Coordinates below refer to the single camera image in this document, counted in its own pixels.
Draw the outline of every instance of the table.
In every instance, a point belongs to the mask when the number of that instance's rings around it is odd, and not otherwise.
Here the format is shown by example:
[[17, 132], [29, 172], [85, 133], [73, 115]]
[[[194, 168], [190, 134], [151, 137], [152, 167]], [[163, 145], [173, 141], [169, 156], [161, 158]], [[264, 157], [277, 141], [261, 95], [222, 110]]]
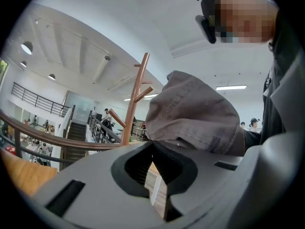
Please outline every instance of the table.
[[142, 132], [143, 132], [143, 131], [146, 131], [146, 129], [141, 129], [141, 128], [138, 128], [138, 127], [137, 127], [136, 129], [137, 129], [137, 131], [135, 132], [135, 137], [137, 137], [138, 130], [141, 130]]

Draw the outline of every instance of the fluorescent light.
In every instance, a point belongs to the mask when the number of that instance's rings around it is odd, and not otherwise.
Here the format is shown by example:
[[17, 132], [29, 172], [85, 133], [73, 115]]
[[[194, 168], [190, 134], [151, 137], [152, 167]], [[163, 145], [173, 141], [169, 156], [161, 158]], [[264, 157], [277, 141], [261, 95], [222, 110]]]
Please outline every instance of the fluorescent light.
[[146, 98], [146, 97], [155, 97], [156, 95], [158, 95], [158, 94], [146, 95], [145, 98]]
[[218, 86], [216, 87], [217, 91], [220, 90], [235, 90], [235, 89], [245, 89], [247, 86], [246, 85], [240, 85], [240, 86]]
[[152, 99], [153, 97], [155, 97], [156, 95], [158, 95], [158, 94], [146, 95], [146, 96], [144, 96], [144, 99], [145, 99], [145, 100], [150, 100], [150, 99]]

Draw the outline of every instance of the glass wall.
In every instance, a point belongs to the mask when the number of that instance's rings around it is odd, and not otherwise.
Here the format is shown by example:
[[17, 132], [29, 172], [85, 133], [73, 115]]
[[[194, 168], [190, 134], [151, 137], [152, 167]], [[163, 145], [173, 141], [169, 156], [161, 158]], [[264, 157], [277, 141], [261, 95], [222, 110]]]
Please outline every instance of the glass wall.
[[93, 109], [93, 107], [96, 108], [97, 113], [102, 112], [102, 110], [98, 110], [99, 104], [100, 103], [97, 101], [70, 91], [65, 105], [71, 107], [75, 105], [72, 121], [85, 125], [87, 124], [90, 110]]

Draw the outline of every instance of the metal railing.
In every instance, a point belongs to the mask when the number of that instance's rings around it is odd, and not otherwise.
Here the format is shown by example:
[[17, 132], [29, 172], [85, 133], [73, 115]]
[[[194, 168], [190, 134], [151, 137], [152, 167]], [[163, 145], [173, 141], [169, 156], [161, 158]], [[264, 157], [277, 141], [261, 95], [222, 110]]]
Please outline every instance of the metal railing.
[[26, 125], [16, 119], [13, 119], [9, 116], [7, 116], [3, 111], [0, 109], [0, 119], [7, 123], [9, 126], [11, 126], [14, 129], [14, 138], [15, 141], [11, 141], [7, 137], [5, 137], [3, 134], [0, 134], [0, 136], [4, 139], [5, 142], [13, 145], [16, 148], [16, 155], [20, 158], [22, 158], [21, 152], [29, 153], [31, 155], [34, 155], [36, 157], [41, 157], [47, 160], [60, 162], [60, 163], [73, 163], [74, 160], [67, 160], [67, 159], [60, 159], [60, 158], [54, 158], [50, 156], [44, 156], [42, 154], [39, 154], [37, 152], [31, 151], [27, 148], [24, 148], [21, 146], [20, 143], [20, 134], [26, 134], [31, 138], [38, 139], [42, 142], [61, 146], [62, 148], [80, 148], [82, 150], [92, 150], [92, 151], [106, 151], [109, 149], [120, 147], [120, 144], [118, 143], [87, 143], [83, 141], [75, 141], [71, 139], [66, 139], [63, 137], [53, 136], [48, 133], [39, 131], [35, 128], [30, 127], [29, 125]]
[[69, 109], [68, 106], [58, 104], [36, 93], [33, 93], [15, 82], [11, 94], [17, 98], [20, 98], [22, 101], [60, 117], [64, 117]]
[[104, 126], [95, 116], [92, 114], [89, 114], [89, 127], [92, 132], [92, 137], [94, 138], [96, 143], [99, 143], [100, 141], [103, 142], [103, 140], [106, 141], [106, 143], [120, 143], [122, 140], [118, 135], [116, 135], [112, 130]]

